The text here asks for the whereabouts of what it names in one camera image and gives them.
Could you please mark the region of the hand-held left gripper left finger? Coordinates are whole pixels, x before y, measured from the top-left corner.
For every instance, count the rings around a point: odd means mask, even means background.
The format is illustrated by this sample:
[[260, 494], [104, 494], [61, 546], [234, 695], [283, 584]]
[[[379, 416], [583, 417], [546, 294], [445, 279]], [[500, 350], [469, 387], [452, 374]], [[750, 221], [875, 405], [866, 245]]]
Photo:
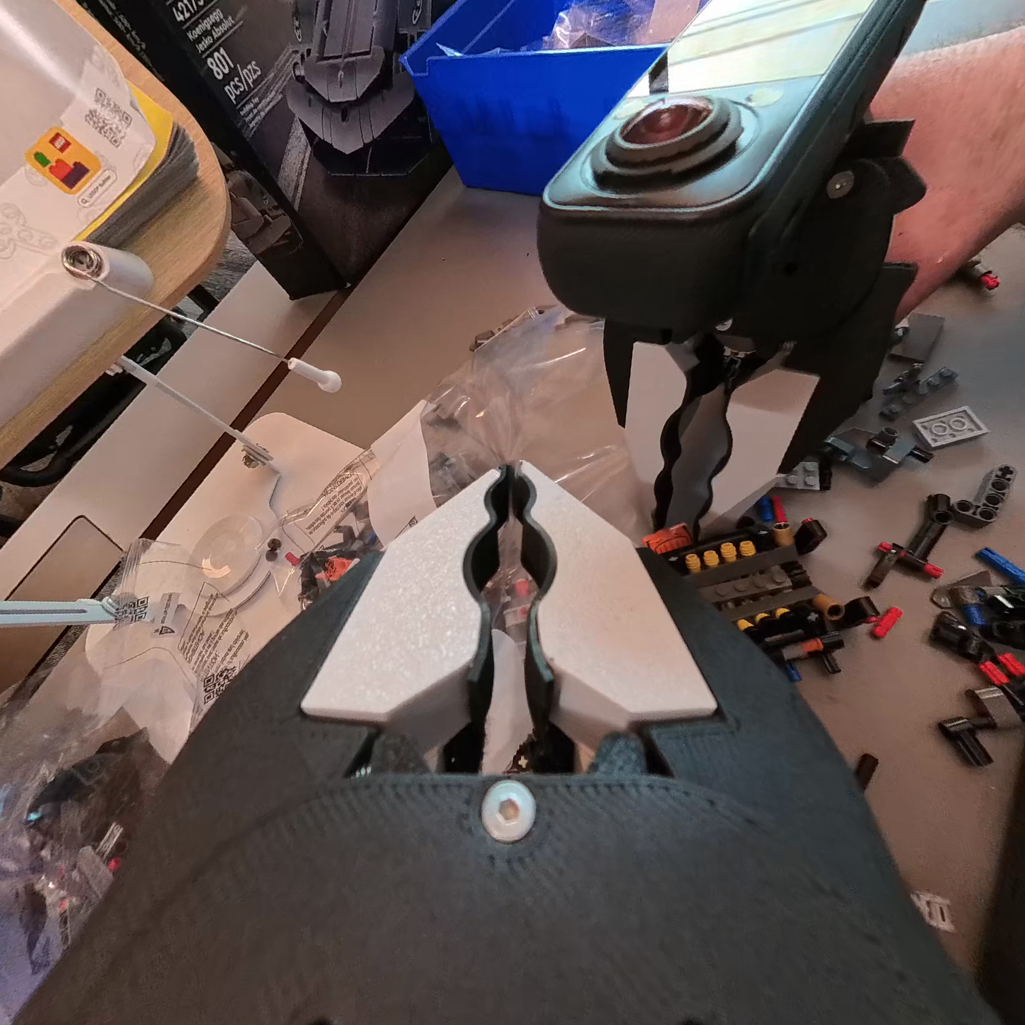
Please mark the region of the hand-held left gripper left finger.
[[413, 740], [428, 751], [465, 728], [483, 747], [493, 694], [492, 616], [506, 521], [495, 468], [394, 540], [301, 700], [301, 711]]

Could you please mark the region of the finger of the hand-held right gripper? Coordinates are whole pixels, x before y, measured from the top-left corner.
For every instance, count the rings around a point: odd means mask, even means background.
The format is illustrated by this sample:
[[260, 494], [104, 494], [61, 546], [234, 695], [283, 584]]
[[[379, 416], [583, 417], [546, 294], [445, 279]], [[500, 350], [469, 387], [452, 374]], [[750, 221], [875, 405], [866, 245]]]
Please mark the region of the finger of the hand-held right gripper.
[[[665, 423], [685, 403], [688, 373], [697, 365], [694, 342], [665, 345], [636, 342], [626, 411], [626, 447], [643, 494], [655, 498], [655, 484], [664, 468], [661, 437]], [[684, 522], [697, 529], [705, 506], [705, 428], [700, 401], [685, 406], [682, 423], [671, 428], [681, 455], [671, 470], [673, 494], [666, 524]]]
[[753, 378], [734, 392], [727, 412], [732, 448], [711, 484], [711, 504], [698, 520], [703, 534], [736, 522], [779, 478], [819, 378], [789, 369], [786, 344]]

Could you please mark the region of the pile of lego pieces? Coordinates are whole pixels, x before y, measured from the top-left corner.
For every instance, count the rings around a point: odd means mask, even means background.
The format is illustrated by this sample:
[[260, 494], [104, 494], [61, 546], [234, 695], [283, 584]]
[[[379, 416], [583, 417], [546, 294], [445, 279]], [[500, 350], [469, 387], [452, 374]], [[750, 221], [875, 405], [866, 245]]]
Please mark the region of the pile of lego pieces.
[[911, 316], [928, 360], [885, 363], [876, 396], [840, 434], [783, 479], [794, 534], [823, 535], [801, 556], [824, 592], [808, 598], [817, 632], [771, 650], [854, 758], [881, 765], [879, 787], [965, 789], [996, 746], [1021, 734], [1023, 654], [978, 634], [987, 621], [974, 551], [1023, 566], [1023, 233], [980, 261], [986, 289], [958, 275]]

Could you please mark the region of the clear bags of parts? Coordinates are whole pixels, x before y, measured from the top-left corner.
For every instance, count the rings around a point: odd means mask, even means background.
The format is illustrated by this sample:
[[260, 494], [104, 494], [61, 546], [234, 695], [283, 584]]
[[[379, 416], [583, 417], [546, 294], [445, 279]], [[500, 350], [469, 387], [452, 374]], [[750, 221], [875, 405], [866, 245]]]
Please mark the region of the clear bags of parts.
[[304, 611], [360, 560], [485, 471], [529, 461], [636, 545], [652, 530], [649, 488], [618, 424], [602, 321], [528, 311], [474, 351], [425, 400], [352, 458], [317, 500], [282, 520]]

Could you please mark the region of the person's right forearm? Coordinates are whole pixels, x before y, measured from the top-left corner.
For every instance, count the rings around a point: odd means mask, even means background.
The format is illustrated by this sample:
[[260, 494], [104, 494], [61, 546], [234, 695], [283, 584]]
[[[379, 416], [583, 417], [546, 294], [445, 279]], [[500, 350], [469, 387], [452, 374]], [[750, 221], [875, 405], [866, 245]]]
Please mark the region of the person's right forearm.
[[914, 120], [904, 155], [927, 184], [896, 218], [888, 252], [917, 265], [903, 319], [1023, 220], [1024, 28], [900, 58], [872, 113]]

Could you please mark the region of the partly built lego engine block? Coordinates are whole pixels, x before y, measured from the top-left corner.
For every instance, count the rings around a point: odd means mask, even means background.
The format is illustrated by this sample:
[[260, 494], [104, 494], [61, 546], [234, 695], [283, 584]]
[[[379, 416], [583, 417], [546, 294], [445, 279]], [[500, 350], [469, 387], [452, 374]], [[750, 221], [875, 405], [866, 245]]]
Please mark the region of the partly built lego engine block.
[[799, 664], [816, 662], [839, 674], [848, 607], [812, 581], [803, 558], [826, 540], [816, 519], [744, 519], [731, 532], [696, 542], [684, 524], [647, 533], [642, 545], [691, 580], [705, 602], [801, 682]]

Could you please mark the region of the blue plastic bin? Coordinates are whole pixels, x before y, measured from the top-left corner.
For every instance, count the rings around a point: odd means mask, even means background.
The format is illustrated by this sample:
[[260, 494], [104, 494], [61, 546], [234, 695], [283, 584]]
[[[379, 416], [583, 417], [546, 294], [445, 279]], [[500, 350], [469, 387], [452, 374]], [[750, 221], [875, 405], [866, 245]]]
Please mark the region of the blue plastic bin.
[[526, 50], [563, 2], [456, 2], [401, 57], [469, 187], [539, 196], [666, 49]]

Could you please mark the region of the black lego set box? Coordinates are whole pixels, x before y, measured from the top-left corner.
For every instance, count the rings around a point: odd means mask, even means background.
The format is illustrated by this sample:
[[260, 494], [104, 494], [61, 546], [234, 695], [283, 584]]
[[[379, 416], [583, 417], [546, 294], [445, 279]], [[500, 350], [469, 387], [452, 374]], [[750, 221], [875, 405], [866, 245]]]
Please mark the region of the black lego set box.
[[196, 118], [293, 299], [357, 283], [451, 166], [401, 61], [450, 2], [80, 5]]

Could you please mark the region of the black curved lego piece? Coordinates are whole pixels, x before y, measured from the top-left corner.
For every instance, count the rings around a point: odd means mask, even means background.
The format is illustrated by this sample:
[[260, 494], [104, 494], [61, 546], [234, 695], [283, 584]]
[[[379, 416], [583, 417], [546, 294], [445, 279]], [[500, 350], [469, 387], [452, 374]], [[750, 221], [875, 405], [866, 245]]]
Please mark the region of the black curved lego piece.
[[469, 352], [476, 352], [483, 345], [487, 344], [490, 340], [493, 340], [496, 336], [506, 331], [512, 326], [519, 325], [524, 321], [529, 321], [534, 319], [535, 310], [527, 309], [523, 313], [517, 314], [515, 317], [503, 321], [495, 328], [487, 329], [485, 331], [479, 332], [475, 335], [471, 340]]

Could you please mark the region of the lego instruction booklet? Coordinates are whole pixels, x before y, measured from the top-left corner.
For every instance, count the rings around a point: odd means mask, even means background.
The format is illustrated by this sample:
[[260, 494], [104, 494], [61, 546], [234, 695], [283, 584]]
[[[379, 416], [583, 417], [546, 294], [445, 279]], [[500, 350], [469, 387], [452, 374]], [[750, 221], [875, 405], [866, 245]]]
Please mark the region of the lego instruction booklet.
[[119, 248], [199, 173], [166, 109], [55, 2], [1, 3], [1, 298], [73, 241]]

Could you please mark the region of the clear bag of dark parts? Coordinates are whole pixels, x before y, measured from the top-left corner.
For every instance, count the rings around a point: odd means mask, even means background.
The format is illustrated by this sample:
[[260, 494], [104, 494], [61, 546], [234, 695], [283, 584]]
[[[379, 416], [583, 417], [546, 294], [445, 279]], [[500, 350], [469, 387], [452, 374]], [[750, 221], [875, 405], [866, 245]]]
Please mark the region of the clear bag of dark parts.
[[1, 1006], [11, 1023], [109, 891], [166, 772], [126, 712], [2, 729]]

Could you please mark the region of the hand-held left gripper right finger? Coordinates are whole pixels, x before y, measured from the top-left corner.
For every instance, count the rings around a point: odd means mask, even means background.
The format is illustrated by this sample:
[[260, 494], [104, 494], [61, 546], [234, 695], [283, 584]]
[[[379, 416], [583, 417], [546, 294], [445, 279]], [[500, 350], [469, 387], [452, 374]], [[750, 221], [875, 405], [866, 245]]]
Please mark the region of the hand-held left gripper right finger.
[[535, 733], [596, 750], [613, 733], [706, 720], [717, 701], [632, 542], [530, 462], [521, 563], [536, 585], [525, 686]]

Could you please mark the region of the clear bag with warning print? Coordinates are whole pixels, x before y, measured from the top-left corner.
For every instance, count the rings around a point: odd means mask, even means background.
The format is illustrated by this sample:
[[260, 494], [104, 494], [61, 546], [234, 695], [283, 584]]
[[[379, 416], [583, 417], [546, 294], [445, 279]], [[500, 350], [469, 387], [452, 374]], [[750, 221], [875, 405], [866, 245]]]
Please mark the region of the clear bag with warning print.
[[254, 543], [202, 541], [198, 549], [139, 539], [123, 557], [111, 594], [115, 619], [86, 636], [104, 682], [175, 685], [194, 729], [254, 651], [250, 605], [270, 570]]

